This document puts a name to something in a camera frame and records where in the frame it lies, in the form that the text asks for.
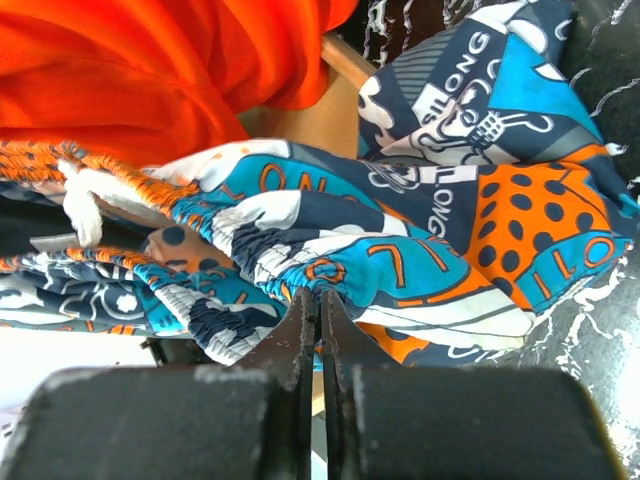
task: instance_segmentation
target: orange fabric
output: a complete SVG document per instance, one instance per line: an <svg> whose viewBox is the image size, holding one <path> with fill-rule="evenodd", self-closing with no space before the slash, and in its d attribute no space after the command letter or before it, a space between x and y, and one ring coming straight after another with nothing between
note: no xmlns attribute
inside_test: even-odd
<svg viewBox="0 0 640 480"><path fill-rule="evenodd" d="M0 138L136 166L246 138L235 114L304 108L326 86L321 35L357 0L6 0Z"/></svg>
<svg viewBox="0 0 640 480"><path fill-rule="evenodd" d="M597 154L599 149L596 145L584 147L570 157L575 159L579 155L584 155L585 152ZM554 201L554 197L556 199L559 198L556 194L550 193L547 189L547 184L554 182L561 184L562 191L566 189L571 195L575 195L570 201L562 201L564 221L549 221L544 224L543 232L549 236L552 242L558 242L579 234L577 218L585 212L589 213L593 218L593 223L590 227L592 230L607 231L609 229L607 218L602 213L607 211L602 196L594 189L584 187L587 178L590 176L589 171L580 165L565 163L564 166L565 168L562 170L556 170L549 168L547 164L538 164L529 166L525 170L516 165L500 165L500 168L490 175L480 175L478 177L478 192L482 192L491 184L514 185L515 183L512 181L514 175L533 172L528 175L530 183L519 188L528 198L545 199L545 201L540 202L534 201L530 209L522 210L509 201L509 198L513 195L513 189L498 189L496 195L490 197L479 195L476 211L483 212L486 210L490 213L484 217L482 222L474 224L471 238L483 238L480 232L488 222L494 223L496 226L486 234L485 241L471 242L468 252L464 255L477 270L480 278L489 279L492 282L496 278L500 278L501 281L509 282L512 288L511 299L516 305L525 310L531 310L532 306L516 282L538 255L538 250L535 247L535 237L540 233L540 219L547 218L545 213L547 200ZM491 204L496 204L496 202L500 207L494 210L491 208ZM517 224L518 230L521 230L518 236L514 236L511 233L513 224ZM481 265L477 259L480 258L480 251L483 246L487 244L495 247L498 258L504 258L504 255L511 250L517 251L519 265L511 272L505 271L499 266L498 262L487 266ZM565 277L568 279L570 272L567 271L568 267L563 263L564 260L555 255L554 259L558 269L561 272L566 272ZM534 279L540 289L545 291L546 296L549 290L542 283L539 274L535 274Z"/></svg>

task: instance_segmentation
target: patterned fabric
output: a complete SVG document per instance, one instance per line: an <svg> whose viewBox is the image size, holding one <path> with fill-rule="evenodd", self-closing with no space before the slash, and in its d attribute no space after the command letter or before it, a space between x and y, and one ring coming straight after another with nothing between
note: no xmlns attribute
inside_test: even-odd
<svg viewBox="0 0 640 480"><path fill-rule="evenodd" d="M316 301L334 289L406 365L522 346L545 312L615 263L638 222L555 67L569 14L558 0L485 7L378 71L360 93L363 160L253 140L143 172L58 148L119 182L111 192L88 185L102 200L180 227L152 234L143 254L4 259L0 308L188 331L229 364L298 288ZM48 152L8 151L29 178L0 173L60 183L60 155Z"/></svg>

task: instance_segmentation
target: wooden surface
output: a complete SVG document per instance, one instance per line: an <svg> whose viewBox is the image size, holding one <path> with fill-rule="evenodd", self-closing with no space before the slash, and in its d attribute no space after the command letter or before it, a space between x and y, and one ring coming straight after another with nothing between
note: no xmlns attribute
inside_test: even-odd
<svg viewBox="0 0 640 480"><path fill-rule="evenodd" d="M323 41L322 58L331 68L318 103L299 111L258 108L243 114L242 122L252 137L285 138L356 158L358 90L375 69L333 34Z"/></svg>
<svg viewBox="0 0 640 480"><path fill-rule="evenodd" d="M324 411L324 378L322 372L314 372L311 390L311 415Z"/></svg>
<svg viewBox="0 0 640 480"><path fill-rule="evenodd" d="M322 59L356 90L360 90L376 71L373 65L335 33L329 33L322 39Z"/></svg>

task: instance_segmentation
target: white fabric stripe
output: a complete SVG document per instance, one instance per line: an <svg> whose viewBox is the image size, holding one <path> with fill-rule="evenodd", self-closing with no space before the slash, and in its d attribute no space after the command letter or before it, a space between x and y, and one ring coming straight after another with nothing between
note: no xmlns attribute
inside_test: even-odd
<svg viewBox="0 0 640 480"><path fill-rule="evenodd" d="M260 230L268 228L287 230L298 219L300 200L299 190L261 193L243 200L235 207L220 211L214 219L214 228L255 222Z"/></svg>
<svg viewBox="0 0 640 480"><path fill-rule="evenodd" d="M331 252L348 247L354 242L366 236L387 236L385 234L345 235L343 233L323 231L322 237L309 240L302 245L301 251L293 257L289 257L291 247L289 245L274 245L260 255L254 271L254 283L268 282L278 277L290 267L305 264L318 257L328 255Z"/></svg>
<svg viewBox="0 0 640 480"><path fill-rule="evenodd" d="M515 305L502 291L495 289L445 305L401 309L372 306L357 321L394 328L443 345L502 350L521 347L524 337L534 326L533 319L519 308L496 312L510 306ZM483 315L488 317L473 321ZM466 321L472 323L454 326Z"/></svg>
<svg viewBox="0 0 640 480"><path fill-rule="evenodd" d="M190 312L194 303L201 298L213 300L205 294L189 290L179 285L167 285L155 291L156 297L169 309L184 328L189 327Z"/></svg>
<svg viewBox="0 0 640 480"><path fill-rule="evenodd" d="M236 333L226 329L211 337L205 353L216 362L232 365L253 350L271 331L271 328L256 327L255 333L229 346Z"/></svg>
<svg viewBox="0 0 640 480"><path fill-rule="evenodd" d="M402 222L402 220L392 217L391 215L384 214L384 224L382 225L382 233L386 233L388 235L400 235L402 237L406 237L407 227Z"/></svg>
<svg viewBox="0 0 640 480"><path fill-rule="evenodd" d="M289 143L277 139L255 138L240 142L227 143L194 153L160 168L154 169L154 178L171 181L182 177L188 181L198 180L200 187L211 192L218 188L229 177L238 163L251 154L271 154L282 158L289 158L291 152Z"/></svg>

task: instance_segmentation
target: white drawstring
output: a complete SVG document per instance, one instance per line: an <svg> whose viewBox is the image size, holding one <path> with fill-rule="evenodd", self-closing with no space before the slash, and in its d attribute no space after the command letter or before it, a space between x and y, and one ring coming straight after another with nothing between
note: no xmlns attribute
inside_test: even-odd
<svg viewBox="0 0 640 480"><path fill-rule="evenodd" d="M145 204L135 189L109 172L82 168L58 159L58 170L67 177L62 207L77 232L82 247L95 247L102 239L102 217L97 199L123 210L143 224L163 228L173 224L162 213Z"/></svg>
<svg viewBox="0 0 640 480"><path fill-rule="evenodd" d="M67 191L62 208L71 220L82 247L94 247L102 239L102 217L91 191L85 172L80 171L65 160L58 160L58 170L67 177L64 188Z"/></svg>

